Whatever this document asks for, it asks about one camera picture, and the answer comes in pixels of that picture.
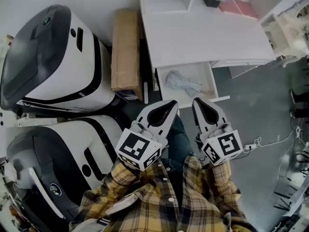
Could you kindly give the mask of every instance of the person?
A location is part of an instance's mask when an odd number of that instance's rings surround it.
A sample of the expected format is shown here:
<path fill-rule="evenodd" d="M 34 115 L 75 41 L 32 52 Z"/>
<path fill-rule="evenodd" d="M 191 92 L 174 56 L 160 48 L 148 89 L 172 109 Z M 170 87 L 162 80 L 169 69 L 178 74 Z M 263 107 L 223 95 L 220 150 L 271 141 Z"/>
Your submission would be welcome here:
<path fill-rule="evenodd" d="M 291 89 L 291 97 L 293 104 L 298 103 L 298 102 L 309 102 L 309 92 L 296 95 L 294 91 Z M 294 118 L 308 118 L 309 117 L 309 108 L 304 108 L 304 109 L 293 109 L 290 111 L 291 117 Z"/>
<path fill-rule="evenodd" d="M 85 192 L 70 231 L 91 218 L 108 219 L 105 231 L 257 231 L 237 205 L 240 191 L 230 180 L 229 162 L 202 168 L 178 116 L 167 139 L 168 159 L 155 161 L 144 172 L 117 159 L 101 186 Z M 105 214 L 132 193 L 137 201 L 110 216 Z"/>

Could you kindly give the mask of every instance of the flower pot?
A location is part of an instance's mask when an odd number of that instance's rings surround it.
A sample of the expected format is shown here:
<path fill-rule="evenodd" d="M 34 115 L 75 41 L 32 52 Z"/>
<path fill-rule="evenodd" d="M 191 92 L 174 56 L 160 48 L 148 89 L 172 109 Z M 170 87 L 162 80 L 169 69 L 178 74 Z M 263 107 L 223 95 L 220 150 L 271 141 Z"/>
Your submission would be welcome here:
<path fill-rule="evenodd" d="M 220 1 L 218 0 L 203 0 L 207 7 L 218 8 Z"/>

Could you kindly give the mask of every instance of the jeans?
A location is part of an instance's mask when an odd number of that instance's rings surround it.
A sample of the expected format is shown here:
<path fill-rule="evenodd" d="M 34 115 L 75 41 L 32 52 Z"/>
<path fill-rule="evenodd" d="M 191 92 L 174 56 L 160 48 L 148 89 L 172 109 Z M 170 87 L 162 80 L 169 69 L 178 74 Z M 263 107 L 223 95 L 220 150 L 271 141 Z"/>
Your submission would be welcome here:
<path fill-rule="evenodd" d="M 176 116 L 168 133 L 169 159 L 184 163 L 186 157 L 192 151 L 190 140 L 185 133 L 182 120 Z"/>
<path fill-rule="evenodd" d="M 184 131 L 183 122 L 176 116 L 168 134 L 169 158 L 161 159 L 168 171 L 169 180 L 175 191 L 175 195 L 181 209 L 183 202 L 183 164 L 186 157 L 192 151 L 187 134 Z"/>

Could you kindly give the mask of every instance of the white cable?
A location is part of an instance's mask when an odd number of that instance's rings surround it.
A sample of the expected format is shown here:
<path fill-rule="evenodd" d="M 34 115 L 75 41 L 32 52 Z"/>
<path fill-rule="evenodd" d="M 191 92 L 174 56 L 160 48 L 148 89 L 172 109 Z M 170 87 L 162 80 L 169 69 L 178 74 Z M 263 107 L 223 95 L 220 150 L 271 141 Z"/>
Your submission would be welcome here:
<path fill-rule="evenodd" d="M 298 138 L 298 142 L 299 143 L 303 143 L 304 145 L 306 145 L 306 143 L 300 137 Z"/>
<path fill-rule="evenodd" d="M 17 189 L 19 189 L 18 184 L 14 183 L 14 184 L 13 184 L 13 189 L 14 189 L 15 191 L 17 191 Z"/>
<path fill-rule="evenodd" d="M 251 150 L 249 150 L 249 151 L 245 151 L 245 148 L 244 148 L 243 153 L 248 154 L 249 152 L 254 151 L 254 150 L 255 150 L 256 148 L 258 148 L 259 146 L 260 146 L 261 148 L 263 148 L 263 147 L 266 147 L 266 146 L 271 146 L 271 145 L 283 143 L 283 142 L 285 142 L 286 140 L 288 140 L 288 139 L 291 137 L 291 135 L 292 135 L 293 132 L 295 131 L 295 128 L 297 128 L 297 127 L 298 127 L 298 126 L 294 126 L 294 128 L 293 128 L 293 130 L 291 131 L 290 135 L 289 135 L 286 139 L 284 139 L 284 140 L 282 140 L 282 141 L 274 142 L 274 143 L 272 143 L 272 144 L 261 145 L 262 137 L 259 137 L 259 138 L 255 139 L 254 142 L 253 142 L 253 143 L 254 143 L 255 145 L 257 145 L 257 146 L 256 146 L 254 149 L 251 149 Z"/>
<path fill-rule="evenodd" d="M 300 128 L 302 128 L 303 125 L 304 125 L 304 123 L 305 123 L 305 119 L 303 119 L 303 123 L 301 124 L 301 126 L 299 125 L 299 121 L 300 121 L 300 118 L 298 119 L 298 126 L 299 126 Z"/>
<path fill-rule="evenodd" d="M 251 224 L 253 224 L 253 223 L 255 222 L 255 220 L 258 218 L 258 216 L 260 215 L 261 211 L 263 210 L 265 204 L 266 204 L 267 201 L 269 200 L 270 196 L 271 196 L 271 195 L 273 194 L 273 192 L 276 190 L 276 186 L 277 186 L 277 182 L 278 182 L 278 180 L 279 180 L 280 170 L 281 170 L 281 166 L 282 166 L 282 163 L 283 163 L 283 159 L 284 159 L 285 155 L 289 152 L 289 150 L 291 149 L 291 147 L 293 146 L 294 141 L 295 141 L 295 139 L 293 140 L 291 146 L 288 148 L 288 150 L 285 152 L 285 154 L 284 154 L 283 157 L 282 157 L 282 160 L 281 160 L 281 163 L 280 163 L 280 166 L 279 166 L 279 171 L 278 171 L 278 175 L 277 175 L 276 184 L 275 184 L 275 186 L 274 186 L 272 192 L 269 194 L 269 196 L 267 197 L 267 199 L 264 200 L 263 205 L 261 206 L 259 212 L 256 214 L 256 216 L 255 216 L 253 222 L 251 222 Z"/>

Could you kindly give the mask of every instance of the white chair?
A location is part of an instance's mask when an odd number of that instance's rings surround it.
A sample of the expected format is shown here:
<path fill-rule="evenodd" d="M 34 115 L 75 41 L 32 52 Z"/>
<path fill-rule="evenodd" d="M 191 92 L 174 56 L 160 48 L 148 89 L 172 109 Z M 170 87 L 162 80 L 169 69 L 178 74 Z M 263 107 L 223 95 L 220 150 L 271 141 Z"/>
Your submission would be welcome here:
<path fill-rule="evenodd" d="M 264 27 L 277 57 L 285 56 L 283 67 L 309 55 L 305 33 L 309 32 L 309 0 L 297 3 L 281 15 L 273 15 L 274 21 Z"/>

